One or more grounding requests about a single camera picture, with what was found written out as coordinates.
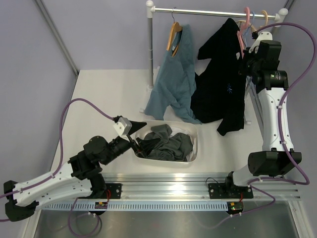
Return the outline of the black t shirt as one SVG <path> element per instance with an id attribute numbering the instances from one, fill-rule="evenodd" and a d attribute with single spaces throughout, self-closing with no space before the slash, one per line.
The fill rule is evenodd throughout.
<path id="1" fill-rule="evenodd" d="M 221 121 L 220 135 L 244 128 L 246 77 L 239 73 L 242 53 L 237 33 L 239 27 L 229 18 L 199 48 L 198 60 L 210 62 L 195 76 L 196 91 L 191 110 L 202 123 Z"/>

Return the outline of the pink plastic hanger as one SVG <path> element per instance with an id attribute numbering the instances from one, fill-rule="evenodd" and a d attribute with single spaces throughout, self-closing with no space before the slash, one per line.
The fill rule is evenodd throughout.
<path id="1" fill-rule="evenodd" d="M 237 31 L 237 38 L 238 38 L 239 45 L 240 45 L 241 58 L 243 58 L 243 56 L 244 56 L 244 41 L 242 38 L 242 34 L 244 33 L 244 31 L 246 31 L 248 29 L 249 23 L 250 23 L 250 9 L 249 9 L 249 7 L 245 7 L 244 12 L 246 14 L 245 23 L 240 27 L 240 30 Z"/>

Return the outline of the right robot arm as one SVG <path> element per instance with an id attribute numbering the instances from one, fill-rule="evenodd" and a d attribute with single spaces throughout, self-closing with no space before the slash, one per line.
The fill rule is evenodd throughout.
<path id="1" fill-rule="evenodd" d="M 261 40 L 253 48 L 245 50 L 242 74 L 250 76 L 256 88 L 262 114 L 264 131 L 262 150 L 248 156 L 247 165 L 228 174 L 224 187 L 230 198 L 253 198 L 248 181 L 259 176 L 281 178 L 302 160 L 302 154 L 294 151 L 288 130 L 286 99 L 289 88 L 287 73 L 278 70 L 281 43 Z"/>

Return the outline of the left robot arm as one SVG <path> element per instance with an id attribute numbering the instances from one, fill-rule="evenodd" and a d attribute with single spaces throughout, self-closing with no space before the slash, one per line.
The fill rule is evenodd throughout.
<path id="1" fill-rule="evenodd" d="M 146 157 L 159 139 L 132 139 L 131 135 L 146 126 L 145 122 L 128 123 L 128 133 L 111 142 L 102 136 L 92 137 L 83 150 L 63 163 L 56 172 L 49 172 L 26 182 L 9 180 L 4 183 L 5 214 L 7 220 L 27 219 L 47 205 L 73 198 L 96 199 L 105 195 L 107 186 L 102 176 L 102 165 L 132 149 Z"/>

